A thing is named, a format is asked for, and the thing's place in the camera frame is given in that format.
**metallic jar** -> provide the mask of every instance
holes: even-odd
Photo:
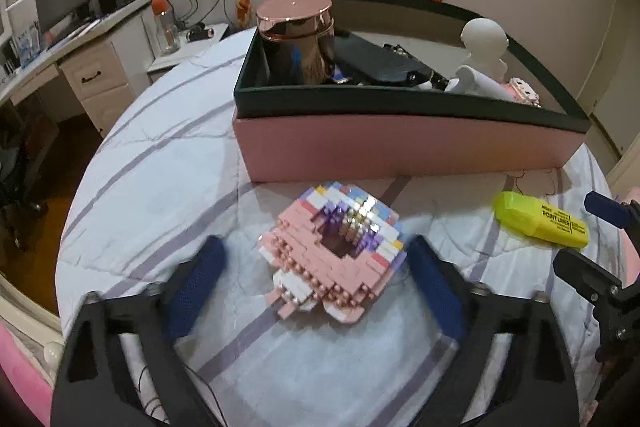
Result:
[[[331,0],[267,0],[256,11],[269,84],[317,86],[334,75]]]

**yellow highlighter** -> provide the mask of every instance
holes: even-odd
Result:
[[[589,242],[586,225],[546,201],[517,192],[501,192],[494,200],[495,217],[530,237],[583,248]]]

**drawer handle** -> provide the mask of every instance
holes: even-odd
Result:
[[[100,76],[102,74],[101,71],[98,71],[96,74],[94,74],[94,76],[90,76],[89,78],[85,78],[84,76],[82,77],[82,80],[80,80],[80,82],[82,84],[86,84],[87,82],[91,82],[94,78],[97,78],[98,76]]]

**wooden floor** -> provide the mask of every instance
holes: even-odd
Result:
[[[27,251],[17,250],[8,234],[2,242],[4,263],[0,270],[5,277],[22,293],[55,314],[58,314],[58,304],[54,276],[60,236],[82,174],[101,141],[87,116],[60,124],[60,134],[40,170],[42,177],[33,188],[33,198],[46,200],[49,212],[40,219],[11,214],[21,222]]]

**pink and white block toy in box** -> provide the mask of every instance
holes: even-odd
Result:
[[[310,188],[258,238],[258,251],[278,268],[272,305],[278,314],[311,311],[318,302],[333,318],[356,322],[406,258],[398,214],[353,185]]]

